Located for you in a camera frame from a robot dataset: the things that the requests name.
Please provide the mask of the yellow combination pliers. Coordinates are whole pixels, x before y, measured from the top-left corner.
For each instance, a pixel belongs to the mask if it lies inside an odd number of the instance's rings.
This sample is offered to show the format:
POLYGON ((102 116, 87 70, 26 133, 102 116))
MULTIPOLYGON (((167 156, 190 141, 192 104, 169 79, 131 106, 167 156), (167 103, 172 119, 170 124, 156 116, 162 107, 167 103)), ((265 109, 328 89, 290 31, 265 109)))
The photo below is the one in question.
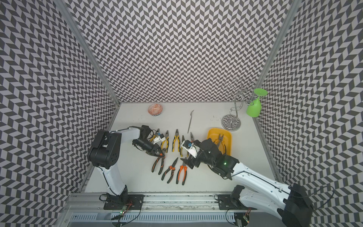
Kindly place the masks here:
POLYGON ((160 131, 160 129, 152 130, 153 135, 149 141, 153 141, 155 139, 155 137, 159 134, 159 131, 160 131))

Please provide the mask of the yellow black pliers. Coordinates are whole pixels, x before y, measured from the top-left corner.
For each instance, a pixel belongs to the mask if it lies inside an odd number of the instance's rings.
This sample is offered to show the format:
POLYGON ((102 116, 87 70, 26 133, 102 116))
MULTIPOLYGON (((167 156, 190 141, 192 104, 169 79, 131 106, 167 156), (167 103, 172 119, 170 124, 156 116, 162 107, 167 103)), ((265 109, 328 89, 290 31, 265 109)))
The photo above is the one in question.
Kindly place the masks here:
POLYGON ((172 143, 172 152, 179 152, 180 151, 180 136, 179 130, 175 131, 175 136, 172 143))
POLYGON ((165 138, 165 140, 161 143, 161 149, 162 149, 163 153, 165 154, 168 152, 168 148, 169 148, 169 131, 168 130, 164 134, 164 138, 165 138))
POLYGON ((185 141, 185 138, 184 138, 184 136, 182 136, 181 141, 180 141, 180 147, 179 147, 179 154, 180 154, 181 158, 183 157, 183 154, 182 154, 183 147, 182 147, 182 145, 183 145, 184 141, 185 141))

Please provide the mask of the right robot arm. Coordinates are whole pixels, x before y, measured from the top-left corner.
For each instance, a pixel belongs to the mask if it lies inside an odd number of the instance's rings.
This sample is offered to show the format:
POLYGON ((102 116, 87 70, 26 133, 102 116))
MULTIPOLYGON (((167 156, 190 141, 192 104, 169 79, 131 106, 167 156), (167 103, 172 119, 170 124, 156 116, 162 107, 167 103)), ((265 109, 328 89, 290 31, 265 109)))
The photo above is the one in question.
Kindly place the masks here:
POLYGON ((220 177, 249 188, 248 192, 239 192, 238 201, 243 206, 269 213, 287 227, 310 226, 314 206, 303 186, 280 183, 257 173, 238 159, 223 154, 211 139, 203 142, 185 140, 181 146, 190 154, 183 159, 189 168, 204 163, 220 177))

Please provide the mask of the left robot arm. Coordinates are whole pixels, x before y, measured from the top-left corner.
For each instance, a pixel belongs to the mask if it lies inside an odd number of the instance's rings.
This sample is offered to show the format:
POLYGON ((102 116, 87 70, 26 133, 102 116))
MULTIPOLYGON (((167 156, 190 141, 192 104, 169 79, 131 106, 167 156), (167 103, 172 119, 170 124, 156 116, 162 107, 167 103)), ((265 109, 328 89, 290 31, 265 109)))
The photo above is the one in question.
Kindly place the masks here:
POLYGON ((99 130, 97 132, 88 152, 88 160, 99 169, 106 181, 108 187, 107 201, 119 204, 125 204, 128 201, 127 186, 122 181, 117 166, 121 144, 131 143, 138 150, 144 151, 150 156, 165 157, 165 152, 158 145, 159 142, 166 140, 165 136, 157 132, 155 138, 151 140, 148 138, 151 132, 150 127, 146 125, 131 126, 115 131, 99 130))

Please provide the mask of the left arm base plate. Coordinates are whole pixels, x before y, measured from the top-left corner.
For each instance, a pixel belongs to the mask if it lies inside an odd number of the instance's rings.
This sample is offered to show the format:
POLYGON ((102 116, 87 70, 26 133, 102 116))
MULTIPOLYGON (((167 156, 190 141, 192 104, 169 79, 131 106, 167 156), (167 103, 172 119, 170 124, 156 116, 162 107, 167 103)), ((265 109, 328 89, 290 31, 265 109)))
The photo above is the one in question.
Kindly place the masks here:
POLYGON ((115 196, 106 194, 104 210, 121 210, 123 207, 129 210, 141 210, 145 196, 143 194, 131 194, 126 196, 115 196))

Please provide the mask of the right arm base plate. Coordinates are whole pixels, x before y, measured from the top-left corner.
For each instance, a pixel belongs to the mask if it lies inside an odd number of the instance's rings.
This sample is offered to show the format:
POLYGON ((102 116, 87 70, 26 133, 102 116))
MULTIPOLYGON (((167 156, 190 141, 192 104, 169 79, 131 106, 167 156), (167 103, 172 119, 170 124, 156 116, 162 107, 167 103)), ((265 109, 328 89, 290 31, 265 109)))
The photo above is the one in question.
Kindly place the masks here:
POLYGON ((248 210, 240 201, 240 194, 244 192, 245 187, 237 185, 230 194, 217 194, 216 200, 221 211, 226 210, 248 210))

